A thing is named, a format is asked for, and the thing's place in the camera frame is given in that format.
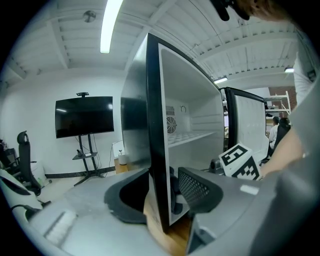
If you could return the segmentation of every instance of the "black chair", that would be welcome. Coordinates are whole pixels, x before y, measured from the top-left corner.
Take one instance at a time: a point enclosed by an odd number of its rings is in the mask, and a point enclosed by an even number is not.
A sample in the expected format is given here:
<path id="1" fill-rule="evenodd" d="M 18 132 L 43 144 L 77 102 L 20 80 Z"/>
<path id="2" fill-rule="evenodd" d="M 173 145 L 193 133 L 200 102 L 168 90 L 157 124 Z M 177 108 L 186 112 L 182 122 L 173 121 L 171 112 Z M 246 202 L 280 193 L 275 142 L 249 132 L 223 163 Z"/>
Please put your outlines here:
<path id="1" fill-rule="evenodd" d="M 19 158 L 17 158 L 15 154 L 12 154 L 13 151 L 13 148 L 4 150 L 4 146 L 0 144 L 0 162 L 2 163 L 4 169 L 10 174 L 15 174 L 19 170 Z M 12 155 L 14 161 L 11 161 L 8 155 Z"/>
<path id="2" fill-rule="evenodd" d="M 13 175 L 15 178 L 22 176 L 25 181 L 22 183 L 29 191 L 34 192 L 36 196 L 41 193 L 41 185 L 37 182 L 31 171 L 31 153 L 30 153 L 30 142 L 27 131 L 20 132 L 17 137 L 19 144 L 19 169 L 20 172 Z"/>
<path id="3" fill-rule="evenodd" d="M 283 117 L 279 120 L 279 126 L 277 129 L 277 134 L 276 134 L 276 139 L 275 139 L 275 143 L 274 143 L 274 147 L 271 150 L 269 156 L 272 157 L 272 155 L 274 154 L 278 144 L 280 143 L 280 141 L 284 138 L 284 136 L 286 136 L 286 134 L 290 131 L 291 126 L 288 123 L 288 119 Z M 261 161 L 260 166 L 262 166 L 262 164 L 266 164 L 270 159 L 269 158 L 265 158 Z"/>
<path id="4" fill-rule="evenodd" d="M 289 124 L 287 124 L 287 121 L 285 120 L 285 118 L 281 118 L 280 121 L 279 121 L 278 129 L 277 129 L 274 148 L 273 148 L 272 153 L 270 154 L 270 157 L 273 155 L 273 153 L 275 152 L 278 144 L 284 138 L 284 136 L 286 136 L 286 134 L 290 131 L 290 129 L 291 129 L 291 126 Z"/>

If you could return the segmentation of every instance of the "white shelf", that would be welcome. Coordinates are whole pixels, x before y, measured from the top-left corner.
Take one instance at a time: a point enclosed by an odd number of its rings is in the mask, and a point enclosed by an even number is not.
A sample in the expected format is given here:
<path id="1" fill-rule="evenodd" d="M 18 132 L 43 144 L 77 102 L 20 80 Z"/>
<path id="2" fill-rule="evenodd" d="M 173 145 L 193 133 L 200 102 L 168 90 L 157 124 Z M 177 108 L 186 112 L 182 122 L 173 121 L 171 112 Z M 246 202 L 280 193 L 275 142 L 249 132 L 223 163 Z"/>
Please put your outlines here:
<path id="1" fill-rule="evenodd" d="M 290 112 L 290 109 L 287 109 L 287 108 L 266 109 L 265 112 Z"/>
<path id="2" fill-rule="evenodd" d="M 168 147 L 172 148 L 184 143 L 192 142 L 211 134 L 214 134 L 214 132 L 190 131 L 168 133 Z"/>
<path id="3" fill-rule="evenodd" d="M 266 102 L 280 102 L 282 100 L 286 100 L 287 98 L 287 95 L 274 95 L 270 97 L 265 97 L 264 100 Z"/>

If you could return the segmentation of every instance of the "mini fridge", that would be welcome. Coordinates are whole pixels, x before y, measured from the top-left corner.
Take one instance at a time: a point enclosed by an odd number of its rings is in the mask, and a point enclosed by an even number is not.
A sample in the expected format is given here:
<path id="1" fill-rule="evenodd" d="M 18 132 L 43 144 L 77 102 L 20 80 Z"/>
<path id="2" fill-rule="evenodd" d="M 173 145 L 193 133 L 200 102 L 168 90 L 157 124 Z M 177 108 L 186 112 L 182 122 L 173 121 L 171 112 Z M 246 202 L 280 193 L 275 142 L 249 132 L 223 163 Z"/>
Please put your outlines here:
<path id="1" fill-rule="evenodd" d="M 243 143 L 252 148 L 254 143 L 258 158 L 266 157 L 263 98 L 237 89 L 223 90 L 228 147 Z M 121 124 L 128 169 L 149 169 L 150 189 L 154 189 L 160 226 L 166 232 L 189 210 L 187 204 L 176 202 L 178 168 L 207 170 L 211 160 L 224 151 L 222 90 L 183 52 L 148 34 L 124 83 Z"/>

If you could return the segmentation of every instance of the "black tv screen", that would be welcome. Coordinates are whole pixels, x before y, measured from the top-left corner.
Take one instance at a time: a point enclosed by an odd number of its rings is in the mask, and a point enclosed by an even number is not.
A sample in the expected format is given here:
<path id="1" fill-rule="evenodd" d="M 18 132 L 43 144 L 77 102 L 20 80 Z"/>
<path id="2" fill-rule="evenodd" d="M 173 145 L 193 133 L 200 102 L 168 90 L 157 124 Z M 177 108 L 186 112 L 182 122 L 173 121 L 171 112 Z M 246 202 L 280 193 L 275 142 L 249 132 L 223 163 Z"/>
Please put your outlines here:
<path id="1" fill-rule="evenodd" d="M 113 98 L 79 97 L 55 103 L 56 138 L 114 131 Z"/>

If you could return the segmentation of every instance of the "refrigerator fan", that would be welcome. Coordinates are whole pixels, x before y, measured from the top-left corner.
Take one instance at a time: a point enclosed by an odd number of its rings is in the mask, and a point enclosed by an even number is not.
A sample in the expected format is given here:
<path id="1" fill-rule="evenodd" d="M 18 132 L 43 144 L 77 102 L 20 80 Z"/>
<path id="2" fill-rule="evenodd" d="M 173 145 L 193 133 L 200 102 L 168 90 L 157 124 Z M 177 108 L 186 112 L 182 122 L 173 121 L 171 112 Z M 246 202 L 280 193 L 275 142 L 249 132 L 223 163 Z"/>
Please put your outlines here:
<path id="1" fill-rule="evenodd" d="M 167 132 L 169 134 L 172 134 L 176 130 L 176 127 L 177 127 L 176 120 L 171 116 L 167 117 L 166 118 L 166 129 L 167 129 Z"/>

